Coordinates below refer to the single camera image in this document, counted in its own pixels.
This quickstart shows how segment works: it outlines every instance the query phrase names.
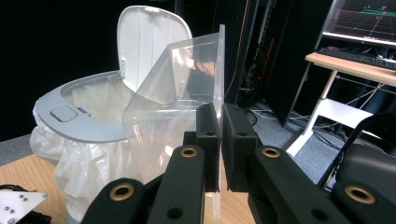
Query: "keyboard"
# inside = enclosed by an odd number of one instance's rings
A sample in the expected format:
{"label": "keyboard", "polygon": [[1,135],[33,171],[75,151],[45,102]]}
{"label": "keyboard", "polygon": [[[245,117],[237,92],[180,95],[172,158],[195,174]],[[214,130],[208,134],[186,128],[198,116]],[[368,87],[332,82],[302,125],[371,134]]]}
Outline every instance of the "keyboard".
{"label": "keyboard", "polygon": [[335,48],[322,48],[319,49],[317,53],[332,56],[334,58],[350,60],[356,63],[364,63],[364,64],[396,71],[396,63],[388,62],[384,59],[377,58],[371,55],[359,54],[359,53],[346,51],[343,49],[335,49]]}

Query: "screw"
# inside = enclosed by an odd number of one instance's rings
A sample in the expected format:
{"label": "screw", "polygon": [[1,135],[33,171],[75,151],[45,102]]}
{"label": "screw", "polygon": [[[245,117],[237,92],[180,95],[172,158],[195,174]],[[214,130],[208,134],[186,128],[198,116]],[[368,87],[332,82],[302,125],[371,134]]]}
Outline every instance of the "screw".
{"label": "screw", "polygon": [[14,224],[15,223],[15,218],[10,218],[7,222],[7,224]]}

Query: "black chair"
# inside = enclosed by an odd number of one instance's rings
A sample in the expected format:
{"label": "black chair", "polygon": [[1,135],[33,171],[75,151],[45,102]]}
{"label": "black chair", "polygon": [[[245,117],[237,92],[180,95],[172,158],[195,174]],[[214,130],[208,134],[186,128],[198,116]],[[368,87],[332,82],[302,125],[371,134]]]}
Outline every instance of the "black chair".
{"label": "black chair", "polygon": [[[372,145],[355,141],[365,133],[364,139]],[[332,177],[336,181],[353,180],[370,186],[396,204],[396,113],[382,113],[364,119],[353,130],[338,152],[331,166],[319,180],[326,188]]]}

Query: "desk leg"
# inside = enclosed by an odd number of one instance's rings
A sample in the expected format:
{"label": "desk leg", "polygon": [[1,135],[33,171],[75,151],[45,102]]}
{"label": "desk leg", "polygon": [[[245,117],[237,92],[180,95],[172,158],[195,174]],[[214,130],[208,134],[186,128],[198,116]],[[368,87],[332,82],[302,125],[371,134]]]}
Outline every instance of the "desk leg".
{"label": "desk leg", "polygon": [[300,151],[303,145],[305,145],[306,141],[308,141],[308,139],[314,133],[312,131],[312,128],[314,127],[314,124],[317,121],[318,116],[320,115],[320,104],[323,102],[323,100],[326,99],[327,94],[329,93],[329,90],[332,87],[332,83],[334,82],[336,75],[337,75],[337,71],[333,70],[332,73],[330,74],[329,80],[327,81],[327,84],[322,94],[320,95],[320,99],[318,100],[317,105],[315,106],[314,112],[311,115],[311,119],[308,121],[303,133],[286,150],[292,157],[294,157]]}

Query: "monitor screen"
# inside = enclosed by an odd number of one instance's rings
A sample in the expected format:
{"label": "monitor screen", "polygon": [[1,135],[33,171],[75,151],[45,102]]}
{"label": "monitor screen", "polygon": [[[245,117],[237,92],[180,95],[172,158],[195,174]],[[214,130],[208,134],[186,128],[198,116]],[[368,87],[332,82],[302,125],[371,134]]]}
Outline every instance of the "monitor screen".
{"label": "monitor screen", "polygon": [[396,0],[335,0],[323,36],[396,48]]}

